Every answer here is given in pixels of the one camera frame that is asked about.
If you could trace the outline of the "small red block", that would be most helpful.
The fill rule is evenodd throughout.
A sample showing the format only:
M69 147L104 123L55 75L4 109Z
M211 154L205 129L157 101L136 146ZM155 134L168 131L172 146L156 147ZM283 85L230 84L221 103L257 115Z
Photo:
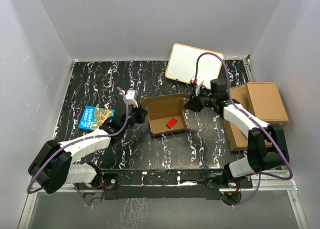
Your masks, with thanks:
M178 120L173 117L167 122L166 126L171 129L177 122Z

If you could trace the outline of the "blue treehouse book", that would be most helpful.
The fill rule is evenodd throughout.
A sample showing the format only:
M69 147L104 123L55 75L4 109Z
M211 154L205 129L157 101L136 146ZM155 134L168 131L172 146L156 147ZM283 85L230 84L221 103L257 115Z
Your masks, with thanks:
M78 129L94 131L98 129L106 119L114 115L115 110L86 105L78 124Z

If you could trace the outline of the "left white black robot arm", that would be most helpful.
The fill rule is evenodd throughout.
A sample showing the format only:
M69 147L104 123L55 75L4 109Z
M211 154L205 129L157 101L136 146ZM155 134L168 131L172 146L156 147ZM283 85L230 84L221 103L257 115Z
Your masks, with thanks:
M47 141L28 168L31 176L27 193L32 194L32 186L37 182L47 194L52 194L65 184L84 183L93 189L103 184L102 171L92 162L77 164L76 161L96 151L114 145L127 129L135 124L143 124L147 110L130 106L128 113L107 118L94 131L73 140Z

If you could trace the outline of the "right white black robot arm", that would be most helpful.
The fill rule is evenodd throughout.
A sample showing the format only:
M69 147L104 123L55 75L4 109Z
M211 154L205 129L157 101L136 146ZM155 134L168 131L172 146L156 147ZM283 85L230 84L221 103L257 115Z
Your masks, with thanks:
M283 127L258 119L232 99L228 81L213 79L210 89L197 86L184 108L196 113L203 108L213 108L215 113L235 125L247 137L246 157L224 166L222 180L226 186L233 188L242 177L259 173L267 175L269 169L289 166Z

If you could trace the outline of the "flat brown cardboard box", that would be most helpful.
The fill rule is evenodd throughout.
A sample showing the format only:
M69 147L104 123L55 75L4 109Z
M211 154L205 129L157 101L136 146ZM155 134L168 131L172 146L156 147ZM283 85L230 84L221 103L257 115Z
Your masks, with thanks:
M248 111L248 96L246 84L239 85L230 89L231 97ZM245 151L248 146L248 138L231 122L223 120L223 125L232 152Z

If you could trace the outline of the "closed brown cardboard box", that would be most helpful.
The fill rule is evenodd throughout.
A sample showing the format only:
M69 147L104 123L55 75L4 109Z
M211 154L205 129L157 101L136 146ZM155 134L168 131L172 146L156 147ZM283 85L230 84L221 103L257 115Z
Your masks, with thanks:
M270 124L289 122L278 87L274 82L248 82L245 86L248 111Z

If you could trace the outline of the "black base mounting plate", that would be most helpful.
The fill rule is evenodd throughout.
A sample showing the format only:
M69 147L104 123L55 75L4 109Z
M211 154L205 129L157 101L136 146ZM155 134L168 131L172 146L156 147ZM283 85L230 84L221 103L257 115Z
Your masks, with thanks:
M221 193L251 189L247 177L231 179L223 169L104 169L92 187L78 183L85 192L97 191L105 200L129 198L219 200Z

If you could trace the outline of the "whiteboard with wooden frame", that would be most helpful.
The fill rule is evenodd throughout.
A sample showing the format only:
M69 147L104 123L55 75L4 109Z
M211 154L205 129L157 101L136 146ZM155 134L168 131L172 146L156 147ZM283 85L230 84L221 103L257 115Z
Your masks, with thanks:
M209 52L209 50L175 43L167 63L165 77L186 84L190 84L197 79L198 84L203 83L206 88L210 89L210 81L219 77L222 67L220 60L224 59L224 55L220 52L214 52L219 56L219 58L216 58L206 54L197 62L201 54Z

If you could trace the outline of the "aluminium frame rail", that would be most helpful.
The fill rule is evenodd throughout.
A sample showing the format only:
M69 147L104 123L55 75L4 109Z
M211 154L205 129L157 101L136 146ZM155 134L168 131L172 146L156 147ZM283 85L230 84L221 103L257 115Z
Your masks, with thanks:
M103 200L99 189L70 184L53 194L31 194L20 229L306 229L294 180L253 176L241 188L246 203L196 198L122 198Z

